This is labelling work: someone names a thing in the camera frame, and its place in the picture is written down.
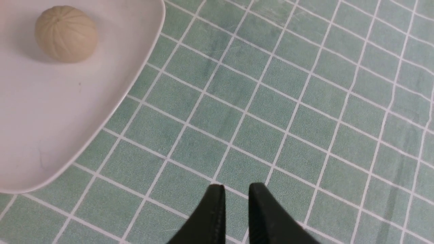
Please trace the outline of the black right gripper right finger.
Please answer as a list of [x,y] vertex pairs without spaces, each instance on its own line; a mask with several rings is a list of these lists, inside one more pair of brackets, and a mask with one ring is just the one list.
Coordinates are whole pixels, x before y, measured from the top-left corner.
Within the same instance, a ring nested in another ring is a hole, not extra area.
[[318,244],[274,198],[263,183],[249,186],[249,243]]

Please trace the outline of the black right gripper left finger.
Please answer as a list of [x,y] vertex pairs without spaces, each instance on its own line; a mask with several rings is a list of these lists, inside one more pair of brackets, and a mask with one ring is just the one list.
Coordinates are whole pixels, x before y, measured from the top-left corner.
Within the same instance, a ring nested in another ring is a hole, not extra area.
[[221,184],[211,184],[183,226],[169,244],[225,244],[226,192]]

